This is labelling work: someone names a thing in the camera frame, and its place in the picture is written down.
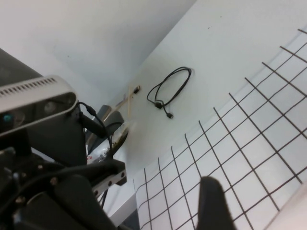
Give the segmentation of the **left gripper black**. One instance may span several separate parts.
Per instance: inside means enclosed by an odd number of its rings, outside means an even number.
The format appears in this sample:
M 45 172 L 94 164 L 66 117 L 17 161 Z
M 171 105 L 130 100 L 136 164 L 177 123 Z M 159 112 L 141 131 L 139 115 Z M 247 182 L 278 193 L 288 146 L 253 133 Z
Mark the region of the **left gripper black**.
M 0 153 L 3 230 L 115 230 L 98 197 L 126 182 L 125 164 L 111 159 L 65 167 L 35 154 Z

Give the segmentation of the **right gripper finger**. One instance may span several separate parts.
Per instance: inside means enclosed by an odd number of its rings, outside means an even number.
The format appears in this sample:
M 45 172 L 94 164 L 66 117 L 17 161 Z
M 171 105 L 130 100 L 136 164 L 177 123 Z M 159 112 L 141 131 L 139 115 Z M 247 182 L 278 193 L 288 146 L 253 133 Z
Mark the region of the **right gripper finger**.
M 205 176 L 200 181 L 198 230 L 235 230 L 221 184 Z

